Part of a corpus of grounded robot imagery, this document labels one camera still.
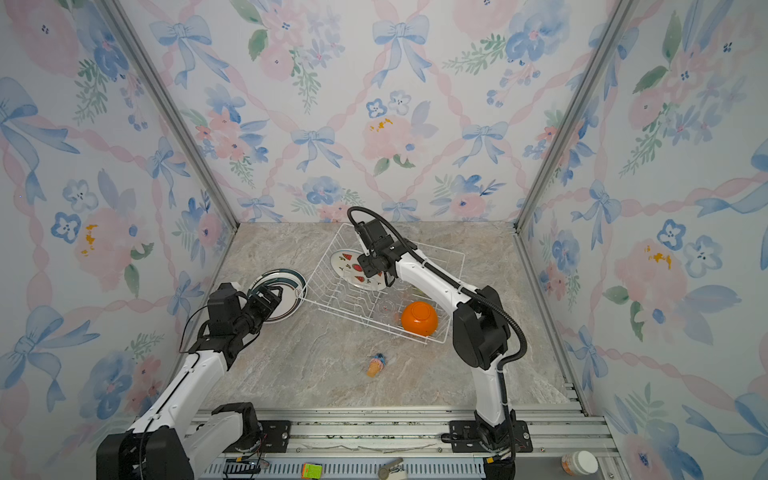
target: black mounting plate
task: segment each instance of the black mounting plate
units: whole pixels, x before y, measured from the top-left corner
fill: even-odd
[[[477,422],[474,420],[452,420],[448,422],[450,430],[449,435],[459,442],[450,442],[451,450],[454,453],[488,453],[480,442],[467,443],[467,440],[477,440],[479,438],[477,431]],[[518,447],[517,453],[533,452],[533,443],[531,434],[528,432],[528,424],[522,420],[512,422],[512,438]]]
[[[289,420],[259,420],[266,438],[263,441],[260,452],[264,453],[285,453],[288,450],[288,441],[290,440],[290,421]],[[237,450],[227,447],[225,452],[237,452]]]

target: floral wallpaper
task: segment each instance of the floral wallpaper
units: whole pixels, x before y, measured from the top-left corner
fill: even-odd
[[[615,2],[123,3],[239,219],[333,222],[514,220]]]
[[[768,478],[766,21],[765,2],[640,0],[526,225],[635,480]]]
[[[0,477],[93,478],[232,229],[93,3],[4,0],[0,22]]]

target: wire basket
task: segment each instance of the wire basket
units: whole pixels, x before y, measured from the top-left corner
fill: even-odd
[[[461,252],[414,242],[436,265],[461,279],[464,257]],[[313,303],[319,310],[350,319],[365,326],[371,326],[392,335],[401,336],[419,343],[445,343],[451,331],[452,315],[448,314],[434,300],[427,297],[413,285],[397,279],[390,288],[380,291],[363,290],[347,283],[333,271],[330,256],[338,250],[362,248],[357,240],[355,228],[344,223],[336,232],[320,262],[306,283],[305,301]],[[400,323],[402,311],[416,301],[427,302],[438,315],[437,330],[430,336],[405,331]]]

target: marble countertop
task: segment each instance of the marble countertop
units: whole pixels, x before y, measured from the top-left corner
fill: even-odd
[[[492,285],[528,338],[528,354],[506,367],[509,401],[567,402],[564,379],[512,243],[508,223],[398,223],[416,242],[466,254],[462,280]],[[339,229],[331,223],[243,223],[215,284],[244,288],[278,267],[313,272]],[[518,341],[512,336],[509,349]],[[366,375],[371,356],[387,366]],[[293,316],[265,324],[260,338],[237,357],[202,408],[252,402],[257,408],[450,406],[474,408],[470,368],[443,344],[422,345],[318,310],[304,303]]]

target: plate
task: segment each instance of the plate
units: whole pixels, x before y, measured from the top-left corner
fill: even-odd
[[[301,273],[290,268],[278,268],[263,273],[253,282],[250,290],[260,285],[281,286],[283,288],[283,299],[277,306],[270,318],[264,320],[265,323],[276,323],[285,320],[293,315],[304,300],[306,295],[306,280]]]
[[[337,250],[331,253],[331,267],[336,275],[342,277],[350,285],[373,292],[384,290],[386,288],[384,274],[379,273],[379,275],[366,278],[362,272],[362,267],[357,263],[357,257],[360,255],[362,252],[357,250]]]

